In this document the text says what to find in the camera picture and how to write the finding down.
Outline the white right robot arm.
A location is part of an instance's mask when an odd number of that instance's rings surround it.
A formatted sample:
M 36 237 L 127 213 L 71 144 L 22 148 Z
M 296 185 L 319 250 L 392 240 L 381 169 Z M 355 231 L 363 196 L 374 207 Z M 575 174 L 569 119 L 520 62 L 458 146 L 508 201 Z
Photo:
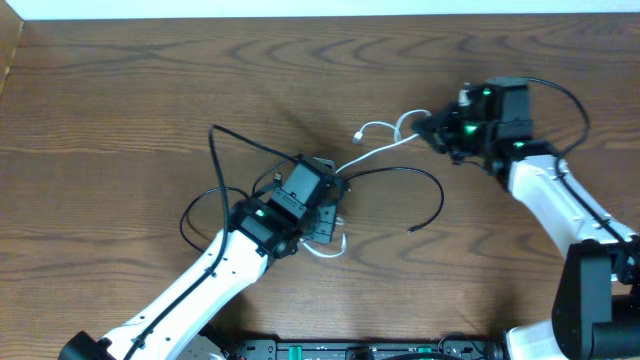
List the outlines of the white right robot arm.
M 564 259 L 551 316 L 508 330 L 508 359 L 623 359 L 639 354 L 639 236 L 572 175 L 566 156 L 533 134 L 532 77 L 467 84 L 444 110 L 413 122 L 433 150 L 482 160 L 540 223 Z

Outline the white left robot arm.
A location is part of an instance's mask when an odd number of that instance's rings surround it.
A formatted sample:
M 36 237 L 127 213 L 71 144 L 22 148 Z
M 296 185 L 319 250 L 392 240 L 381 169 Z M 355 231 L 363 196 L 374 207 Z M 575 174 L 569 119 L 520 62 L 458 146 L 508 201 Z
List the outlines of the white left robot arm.
M 334 161 L 299 155 L 291 174 L 239 201 L 203 254 L 146 308 L 98 340 L 81 331 L 62 359 L 175 359 L 238 293 L 306 240 L 327 244 L 336 221 Z

